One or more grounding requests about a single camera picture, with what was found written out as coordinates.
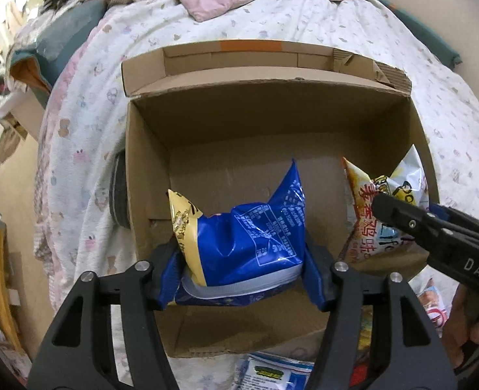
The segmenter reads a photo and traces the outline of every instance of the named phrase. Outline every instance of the nutrition label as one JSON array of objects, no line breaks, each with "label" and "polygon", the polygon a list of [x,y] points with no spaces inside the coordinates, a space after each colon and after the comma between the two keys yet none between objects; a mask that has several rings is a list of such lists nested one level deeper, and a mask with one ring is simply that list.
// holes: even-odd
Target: nutrition label
[{"label": "nutrition label", "polygon": [[292,229],[297,226],[295,218],[286,208],[286,212],[276,216],[269,205],[263,204],[252,208],[235,218],[243,226],[256,246],[258,265],[266,265],[296,256],[290,242]]},{"label": "nutrition label", "polygon": [[304,390],[309,374],[251,358],[238,390]]}]

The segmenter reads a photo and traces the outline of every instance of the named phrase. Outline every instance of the chip bag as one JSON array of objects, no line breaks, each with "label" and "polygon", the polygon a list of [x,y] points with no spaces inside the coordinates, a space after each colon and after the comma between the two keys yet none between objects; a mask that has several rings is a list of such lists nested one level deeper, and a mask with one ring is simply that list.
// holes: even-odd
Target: chip bag
[{"label": "chip bag", "polygon": [[267,203],[206,217],[169,191],[173,231],[187,267],[175,302],[244,306],[285,289],[304,260],[304,192],[295,162]]},{"label": "chip bag", "polygon": [[371,180],[348,160],[343,159],[343,163],[353,196],[350,204],[355,209],[356,222],[339,259],[347,263],[358,263],[372,255],[412,244],[414,239],[411,236],[378,221],[371,211],[371,203],[377,192],[385,192],[427,210],[427,180],[415,146],[411,147],[389,177],[381,175]]},{"label": "chip bag", "polygon": [[256,352],[238,362],[234,390],[304,390],[313,362]]}]

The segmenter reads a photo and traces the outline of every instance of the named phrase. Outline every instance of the white bedsheet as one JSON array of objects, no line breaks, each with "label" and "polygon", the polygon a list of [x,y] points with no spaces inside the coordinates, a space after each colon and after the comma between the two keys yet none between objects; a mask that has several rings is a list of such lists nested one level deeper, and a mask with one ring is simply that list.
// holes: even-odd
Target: white bedsheet
[{"label": "white bedsheet", "polygon": [[[63,72],[47,108],[41,146],[48,155],[39,166],[43,222],[36,242],[50,275],[54,308],[83,271],[107,275],[135,261],[130,232],[113,224],[108,207],[111,163],[124,146],[128,102],[121,61],[167,45],[228,38],[335,46],[404,70],[429,139],[441,203],[479,218],[479,102],[376,0],[255,0],[204,23],[195,22],[175,0],[147,0],[106,15]],[[454,286],[444,282],[446,304]],[[117,368],[129,381],[118,324],[116,331]],[[301,357],[317,347],[290,346],[285,352]],[[228,388],[236,359],[171,363],[180,388],[211,390]]]}]

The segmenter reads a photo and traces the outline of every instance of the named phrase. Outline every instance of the cardboard box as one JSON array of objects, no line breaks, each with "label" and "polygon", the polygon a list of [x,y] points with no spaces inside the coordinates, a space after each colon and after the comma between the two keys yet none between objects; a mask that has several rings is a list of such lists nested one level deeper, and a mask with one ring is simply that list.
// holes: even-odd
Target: cardboard box
[{"label": "cardboard box", "polygon": [[[411,84],[398,69],[320,45],[230,40],[176,45],[125,61],[130,218],[138,257],[172,234],[167,190],[206,215],[267,201],[291,159],[306,195],[306,226],[334,256],[348,237],[341,157],[391,174],[414,143],[438,200]],[[412,277],[420,249],[357,268]],[[169,307],[155,314],[170,356],[266,349],[325,327],[305,291],[244,308]]]}]

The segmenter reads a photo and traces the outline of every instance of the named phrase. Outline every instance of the white snack bag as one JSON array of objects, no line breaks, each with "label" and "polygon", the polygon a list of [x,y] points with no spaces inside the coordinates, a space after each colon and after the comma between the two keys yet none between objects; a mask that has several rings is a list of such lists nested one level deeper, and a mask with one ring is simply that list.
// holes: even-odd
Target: white snack bag
[{"label": "white snack bag", "polygon": [[347,263],[358,263],[372,255],[412,244],[411,236],[378,221],[371,211],[371,203],[378,192],[385,192],[427,210],[429,207],[427,180],[415,146],[411,147],[389,177],[381,175],[371,180],[365,172],[348,160],[343,159],[343,162],[357,220],[339,259]]}]

